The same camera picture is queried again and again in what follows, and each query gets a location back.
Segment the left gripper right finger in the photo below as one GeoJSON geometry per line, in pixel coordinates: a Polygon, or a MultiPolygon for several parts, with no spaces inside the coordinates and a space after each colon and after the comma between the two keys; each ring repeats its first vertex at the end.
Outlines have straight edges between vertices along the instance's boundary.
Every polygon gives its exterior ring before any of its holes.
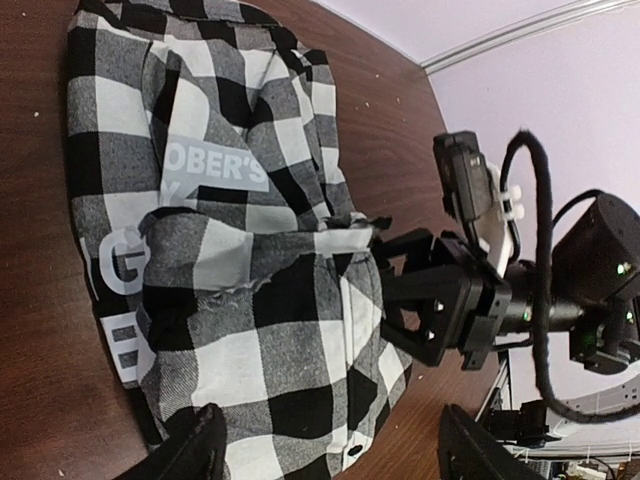
{"type": "Polygon", "coordinates": [[[445,405],[438,435],[442,480],[542,480],[514,458],[460,406],[445,405]]]}

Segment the black white plaid shirt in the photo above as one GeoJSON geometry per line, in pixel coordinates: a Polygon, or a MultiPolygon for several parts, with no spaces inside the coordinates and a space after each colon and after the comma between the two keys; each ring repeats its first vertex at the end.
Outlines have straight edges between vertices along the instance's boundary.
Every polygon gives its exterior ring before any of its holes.
{"type": "Polygon", "coordinates": [[[213,404],[207,479],[347,470],[412,360],[380,334],[326,55],[236,1],[82,1],[67,41],[71,213],[145,443],[213,404]]]}

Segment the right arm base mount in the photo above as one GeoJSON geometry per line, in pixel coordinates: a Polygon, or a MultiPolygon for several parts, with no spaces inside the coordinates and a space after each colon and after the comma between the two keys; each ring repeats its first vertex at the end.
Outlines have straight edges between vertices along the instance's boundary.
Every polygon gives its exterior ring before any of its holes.
{"type": "Polygon", "coordinates": [[[544,402],[535,400],[524,403],[519,410],[491,409],[483,426],[498,442],[540,449],[555,441],[550,435],[546,416],[544,402]]]}

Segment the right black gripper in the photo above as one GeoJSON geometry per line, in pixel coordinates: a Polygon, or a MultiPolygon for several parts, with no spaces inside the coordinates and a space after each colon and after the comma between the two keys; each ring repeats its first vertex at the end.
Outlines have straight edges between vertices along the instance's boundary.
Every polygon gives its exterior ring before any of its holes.
{"type": "Polygon", "coordinates": [[[498,336],[532,334],[536,265],[518,261],[500,275],[456,233],[425,228],[371,242],[382,282],[381,335],[427,367],[456,350],[479,370],[498,336]]]}

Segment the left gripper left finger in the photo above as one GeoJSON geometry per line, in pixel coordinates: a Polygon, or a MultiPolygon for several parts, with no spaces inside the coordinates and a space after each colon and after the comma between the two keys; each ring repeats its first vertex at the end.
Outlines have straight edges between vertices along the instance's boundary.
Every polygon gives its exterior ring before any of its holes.
{"type": "Polygon", "coordinates": [[[169,438],[132,467],[133,479],[222,479],[227,426],[215,404],[202,407],[185,433],[169,438]]]}

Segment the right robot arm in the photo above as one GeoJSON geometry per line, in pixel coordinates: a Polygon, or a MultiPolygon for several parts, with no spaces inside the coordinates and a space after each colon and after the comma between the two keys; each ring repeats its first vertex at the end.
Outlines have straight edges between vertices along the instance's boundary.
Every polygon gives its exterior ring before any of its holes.
{"type": "MultiPolygon", "coordinates": [[[[569,334],[569,356],[616,375],[639,358],[639,218],[620,198],[587,193],[589,208],[553,251],[549,332],[569,334]]],[[[383,289],[382,336],[435,367],[449,349],[479,370],[496,338],[531,334],[536,267],[498,268],[445,231],[417,229],[373,246],[383,289]]]]}

